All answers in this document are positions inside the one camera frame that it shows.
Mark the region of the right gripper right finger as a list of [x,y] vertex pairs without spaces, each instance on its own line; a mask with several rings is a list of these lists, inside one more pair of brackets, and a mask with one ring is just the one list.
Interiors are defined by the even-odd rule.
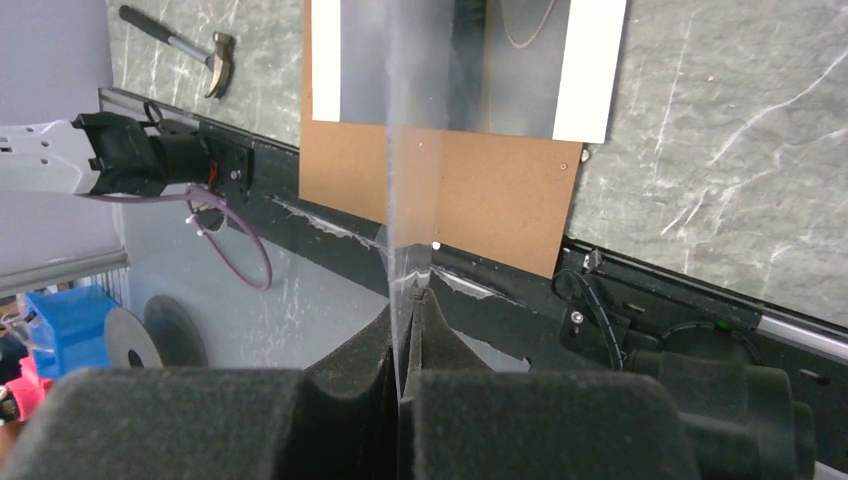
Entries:
[[607,371],[492,370],[413,294],[401,362],[404,479],[696,479],[655,380]]

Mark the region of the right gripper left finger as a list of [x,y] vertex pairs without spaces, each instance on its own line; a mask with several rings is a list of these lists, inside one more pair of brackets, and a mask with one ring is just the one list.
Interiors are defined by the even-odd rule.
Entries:
[[304,370],[95,369],[60,380],[5,479],[374,479],[394,469],[390,317]]

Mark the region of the glossy photo white borders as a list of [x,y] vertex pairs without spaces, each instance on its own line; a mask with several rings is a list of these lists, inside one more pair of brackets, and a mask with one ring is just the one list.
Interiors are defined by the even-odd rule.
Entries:
[[624,1],[313,1],[315,121],[601,144]]

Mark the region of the clear acrylic sheet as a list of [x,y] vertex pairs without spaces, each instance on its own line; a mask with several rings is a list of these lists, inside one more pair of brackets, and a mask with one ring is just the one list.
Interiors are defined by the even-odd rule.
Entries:
[[387,54],[387,280],[398,402],[415,395],[450,114],[453,1],[391,1]]

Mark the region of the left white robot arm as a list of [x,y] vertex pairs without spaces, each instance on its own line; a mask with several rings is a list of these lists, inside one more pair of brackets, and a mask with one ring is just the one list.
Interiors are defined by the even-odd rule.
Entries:
[[127,203],[186,185],[197,200],[209,201],[246,195],[252,172],[249,147],[175,119],[97,112],[1,129],[4,192]]

